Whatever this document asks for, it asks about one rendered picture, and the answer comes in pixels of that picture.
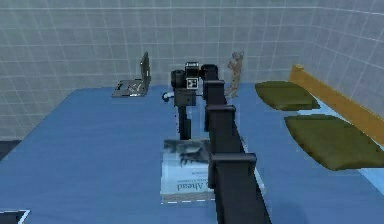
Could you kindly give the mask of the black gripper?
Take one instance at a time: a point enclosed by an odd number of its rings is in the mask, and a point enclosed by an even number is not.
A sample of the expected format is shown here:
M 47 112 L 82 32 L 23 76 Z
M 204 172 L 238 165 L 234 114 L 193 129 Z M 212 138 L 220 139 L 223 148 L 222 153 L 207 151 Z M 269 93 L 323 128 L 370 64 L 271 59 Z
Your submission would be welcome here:
M 179 107 L 179 133 L 181 140 L 191 138 L 191 120 L 187 117 L 185 106 L 196 104 L 197 78 L 188 77 L 184 70 L 174 70 L 171 72 L 171 92 L 162 95 L 164 102 L 174 99 L 174 105 Z

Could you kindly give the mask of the pale blue printed sign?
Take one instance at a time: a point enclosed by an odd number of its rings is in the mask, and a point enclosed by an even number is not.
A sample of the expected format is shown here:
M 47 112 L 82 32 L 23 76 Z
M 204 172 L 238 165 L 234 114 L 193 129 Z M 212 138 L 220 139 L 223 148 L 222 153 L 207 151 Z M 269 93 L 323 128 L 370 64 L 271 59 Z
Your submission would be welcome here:
M 163 204 L 211 201 L 208 139 L 166 139 L 162 150 L 160 196 Z

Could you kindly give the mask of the blue bed with wooden headboard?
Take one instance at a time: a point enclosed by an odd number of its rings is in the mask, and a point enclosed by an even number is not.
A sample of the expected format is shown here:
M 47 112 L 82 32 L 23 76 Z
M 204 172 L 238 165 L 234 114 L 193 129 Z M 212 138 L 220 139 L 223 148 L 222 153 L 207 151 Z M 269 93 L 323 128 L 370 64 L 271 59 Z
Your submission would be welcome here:
M 216 224 L 212 201 L 161 201 L 161 150 L 176 135 L 165 90 L 72 92 L 0 161 L 0 212 L 26 210 L 27 224 Z M 384 194 L 357 170 L 317 164 L 253 85 L 233 103 L 273 224 L 384 224 Z

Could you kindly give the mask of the grey open laptop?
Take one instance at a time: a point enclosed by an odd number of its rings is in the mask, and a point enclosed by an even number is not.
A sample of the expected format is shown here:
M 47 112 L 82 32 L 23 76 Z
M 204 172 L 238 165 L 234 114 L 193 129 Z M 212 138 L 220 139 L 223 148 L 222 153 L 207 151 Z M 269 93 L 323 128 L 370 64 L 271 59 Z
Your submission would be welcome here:
M 151 82 L 149 53 L 145 52 L 140 61 L 141 77 L 134 80 L 120 80 L 112 97 L 144 97 L 147 95 Z

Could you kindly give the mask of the brown figure statue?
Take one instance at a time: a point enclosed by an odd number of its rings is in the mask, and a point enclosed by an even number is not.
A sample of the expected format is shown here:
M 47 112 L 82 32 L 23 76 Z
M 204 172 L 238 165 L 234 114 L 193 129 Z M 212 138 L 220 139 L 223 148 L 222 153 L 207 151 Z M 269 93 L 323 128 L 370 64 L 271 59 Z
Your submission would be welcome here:
M 244 52 L 233 52 L 231 59 L 229 60 L 227 67 L 232 72 L 232 82 L 230 86 L 225 90 L 225 95 L 228 98 L 237 97 L 239 83 L 241 80 L 241 73 L 243 67 Z

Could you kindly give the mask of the olive green pillow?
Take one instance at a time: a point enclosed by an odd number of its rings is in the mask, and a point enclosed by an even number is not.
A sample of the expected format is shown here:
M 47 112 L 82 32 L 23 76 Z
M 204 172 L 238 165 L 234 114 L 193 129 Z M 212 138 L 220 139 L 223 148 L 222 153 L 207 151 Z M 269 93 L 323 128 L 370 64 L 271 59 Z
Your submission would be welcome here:
M 265 81 L 255 84 L 261 100 L 275 110 L 299 111 L 319 109 L 318 101 L 303 87 L 288 81 Z
M 301 149 L 329 170 L 384 168 L 384 150 L 343 119 L 311 114 L 287 116 L 284 121 Z

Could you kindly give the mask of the black white-edged flat object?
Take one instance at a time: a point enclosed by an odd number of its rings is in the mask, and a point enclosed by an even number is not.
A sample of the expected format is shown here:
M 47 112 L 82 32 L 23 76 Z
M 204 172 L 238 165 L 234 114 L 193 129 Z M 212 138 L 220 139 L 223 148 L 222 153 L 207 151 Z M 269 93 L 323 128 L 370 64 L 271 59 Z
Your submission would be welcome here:
M 25 224 L 30 210 L 0 211 L 0 224 Z

